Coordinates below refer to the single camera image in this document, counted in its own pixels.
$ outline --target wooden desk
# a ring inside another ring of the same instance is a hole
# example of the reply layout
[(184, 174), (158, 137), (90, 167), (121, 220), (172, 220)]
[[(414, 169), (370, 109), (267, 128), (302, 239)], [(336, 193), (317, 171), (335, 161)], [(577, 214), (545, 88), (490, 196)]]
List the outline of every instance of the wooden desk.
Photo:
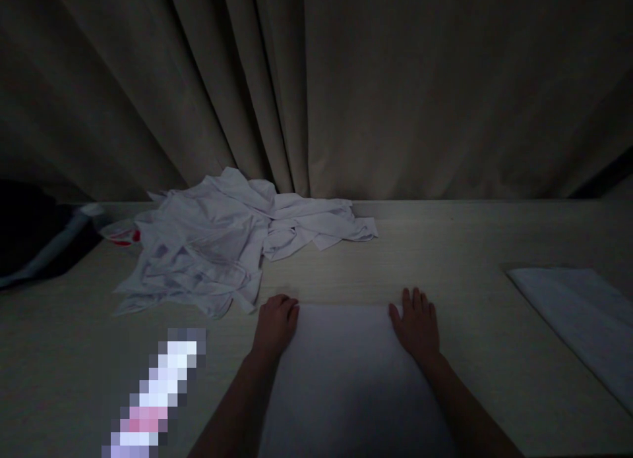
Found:
[[(116, 216), (151, 204), (108, 204)], [(418, 285), (436, 303), (442, 350), (527, 455), (633, 452), (633, 418), (504, 275), (501, 265), (591, 267), (633, 298), (633, 203), (366, 202), (380, 238), (309, 245), (264, 261), (260, 298), (383, 304)], [(100, 244), (67, 275), (0, 295), (0, 455), (98, 456), (167, 328), (207, 328), (206, 368), (162, 457), (184, 457), (255, 331), (233, 305), (220, 321), (165, 304), (114, 318), (110, 292), (135, 259)]]

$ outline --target white sheet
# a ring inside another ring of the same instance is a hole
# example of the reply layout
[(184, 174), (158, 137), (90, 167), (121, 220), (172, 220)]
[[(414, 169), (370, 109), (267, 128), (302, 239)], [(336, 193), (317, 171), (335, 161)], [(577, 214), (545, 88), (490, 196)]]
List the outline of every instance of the white sheet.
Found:
[(250, 312), (262, 253), (274, 261), (311, 241), (323, 250), (341, 239), (378, 235), (373, 218), (354, 218), (351, 201), (276, 194), (272, 183), (247, 181), (233, 168), (156, 199), (162, 200), (157, 210), (135, 219), (143, 252), (115, 290), (128, 294), (115, 314), (175, 301), (221, 318), (233, 299)]
[(301, 305), (275, 377), (259, 457), (374, 456), (457, 455), (386, 305)]
[(591, 269), (524, 268), (508, 275), (633, 414), (633, 304)]

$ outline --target pile of white clothes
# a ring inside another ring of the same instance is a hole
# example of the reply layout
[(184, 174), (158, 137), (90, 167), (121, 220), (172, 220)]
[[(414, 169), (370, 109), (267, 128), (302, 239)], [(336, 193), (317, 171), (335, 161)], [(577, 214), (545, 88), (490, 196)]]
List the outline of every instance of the pile of white clothes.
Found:
[(378, 236), (373, 218), (354, 218), (351, 201), (277, 194), (272, 183), (248, 181), (233, 168), (153, 198), (160, 207), (135, 218), (143, 251), (115, 290), (128, 294), (115, 314), (164, 301), (195, 304), (213, 318), (221, 318), (232, 300), (251, 312), (262, 254), (274, 261), (311, 241), (324, 250), (341, 239)]

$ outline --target beige curtain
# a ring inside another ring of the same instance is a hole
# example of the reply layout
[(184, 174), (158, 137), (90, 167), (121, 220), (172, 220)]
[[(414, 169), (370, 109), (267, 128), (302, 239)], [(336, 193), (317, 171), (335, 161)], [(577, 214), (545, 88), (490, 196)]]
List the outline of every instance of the beige curtain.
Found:
[(632, 144), (631, 0), (1, 5), (0, 175), (97, 200), (565, 197)]

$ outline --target person's left hand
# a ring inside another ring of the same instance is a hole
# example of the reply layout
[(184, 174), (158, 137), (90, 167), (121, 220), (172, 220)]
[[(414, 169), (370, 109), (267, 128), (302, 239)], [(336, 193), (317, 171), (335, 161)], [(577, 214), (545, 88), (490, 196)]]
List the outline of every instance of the person's left hand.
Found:
[(279, 359), (297, 329), (297, 303), (297, 299), (287, 295), (275, 295), (259, 308), (252, 355), (266, 360)]

